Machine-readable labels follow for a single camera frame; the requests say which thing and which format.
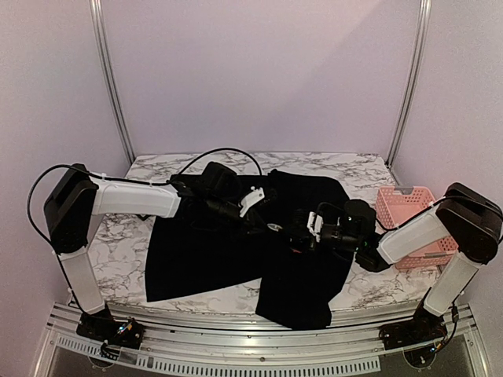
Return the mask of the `yellow brooch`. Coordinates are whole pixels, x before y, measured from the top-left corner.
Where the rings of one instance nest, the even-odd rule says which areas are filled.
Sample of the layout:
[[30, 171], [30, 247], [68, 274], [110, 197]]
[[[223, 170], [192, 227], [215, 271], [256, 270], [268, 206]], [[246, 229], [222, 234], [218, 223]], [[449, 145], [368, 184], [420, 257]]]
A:
[[282, 227], [280, 225], [273, 224], [273, 223], [269, 223], [267, 225], [267, 228], [270, 229], [271, 231], [274, 231], [274, 232], [280, 232], [282, 230]]

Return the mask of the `black t-shirt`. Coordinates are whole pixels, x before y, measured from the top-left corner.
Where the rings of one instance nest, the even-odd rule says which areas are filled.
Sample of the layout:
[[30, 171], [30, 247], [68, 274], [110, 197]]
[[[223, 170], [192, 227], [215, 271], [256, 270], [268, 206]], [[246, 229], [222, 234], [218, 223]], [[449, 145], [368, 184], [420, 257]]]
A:
[[[330, 203], [327, 221], [349, 199], [334, 178], [272, 170], [267, 175], [238, 175], [230, 201], [252, 186], [262, 187], [265, 204], [257, 207], [267, 223], [285, 226], [296, 210]], [[292, 330], [319, 330], [332, 321], [330, 301], [342, 290], [351, 267], [348, 253], [318, 247], [298, 252], [276, 232], [247, 234], [218, 215], [188, 210], [175, 218], [156, 218], [145, 264], [147, 302], [159, 302], [260, 281], [255, 313]]]

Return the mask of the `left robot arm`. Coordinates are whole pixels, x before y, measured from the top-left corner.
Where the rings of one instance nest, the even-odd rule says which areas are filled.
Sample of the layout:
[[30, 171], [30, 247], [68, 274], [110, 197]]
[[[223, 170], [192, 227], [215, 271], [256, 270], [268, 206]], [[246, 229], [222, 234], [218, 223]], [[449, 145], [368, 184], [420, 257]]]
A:
[[[82, 314], [89, 315], [87, 329], [99, 340], [111, 340], [117, 332], [90, 260], [90, 247], [105, 218], [175, 218], [196, 205], [221, 220], [251, 227], [259, 223], [255, 209], [267, 198], [263, 185], [246, 187], [235, 170], [214, 161], [195, 182], [182, 181], [190, 167], [209, 155], [202, 153], [164, 181], [115, 177], [93, 172], [82, 163], [60, 163], [44, 170], [32, 184], [26, 204], [28, 221], [50, 245], [75, 304]], [[56, 170], [64, 173], [43, 204], [47, 230], [42, 231], [31, 203], [37, 186]]]

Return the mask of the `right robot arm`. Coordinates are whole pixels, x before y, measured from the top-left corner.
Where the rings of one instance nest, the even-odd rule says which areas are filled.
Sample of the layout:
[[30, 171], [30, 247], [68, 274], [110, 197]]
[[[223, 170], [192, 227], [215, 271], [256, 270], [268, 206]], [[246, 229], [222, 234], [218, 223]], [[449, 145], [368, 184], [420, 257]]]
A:
[[305, 224], [288, 231], [287, 241], [297, 253], [323, 248], [347, 252], [365, 270], [380, 272], [434, 242], [451, 237], [457, 253], [423, 297], [420, 313], [406, 326], [412, 342], [423, 342], [435, 332], [435, 317], [442, 316], [467, 287], [482, 265], [496, 256], [502, 241], [502, 210], [496, 204], [455, 182], [443, 197], [405, 220], [376, 232], [376, 211], [361, 199], [350, 199], [336, 208], [336, 220], [322, 213], [325, 202], [308, 213]]

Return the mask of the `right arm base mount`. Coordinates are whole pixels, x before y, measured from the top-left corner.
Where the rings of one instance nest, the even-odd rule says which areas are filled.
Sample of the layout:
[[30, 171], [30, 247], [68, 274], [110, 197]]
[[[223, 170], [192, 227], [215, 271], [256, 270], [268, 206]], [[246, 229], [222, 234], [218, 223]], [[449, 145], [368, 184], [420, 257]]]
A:
[[459, 312], [454, 302], [450, 309], [453, 322], [453, 330], [450, 334], [448, 334], [443, 315], [437, 317], [429, 313], [424, 308], [424, 301], [421, 301], [410, 320], [381, 326], [379, 339], [384, 343], [386, 350], [391, 350], [442, 338], [438, 345], [429, 350], [429, 353], [438, 353], [451, 341], [457, 330]]

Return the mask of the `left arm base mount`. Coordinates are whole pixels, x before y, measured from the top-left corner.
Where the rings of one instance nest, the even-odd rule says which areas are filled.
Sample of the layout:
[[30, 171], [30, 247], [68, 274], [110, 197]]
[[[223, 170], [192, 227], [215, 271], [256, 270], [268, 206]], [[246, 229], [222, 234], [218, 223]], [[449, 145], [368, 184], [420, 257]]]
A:
[[95, 314], [82, 313], [76, 334], [108, 345], [139, 350], [145, 327], [132, 317], [117, 320], [106, 306]]

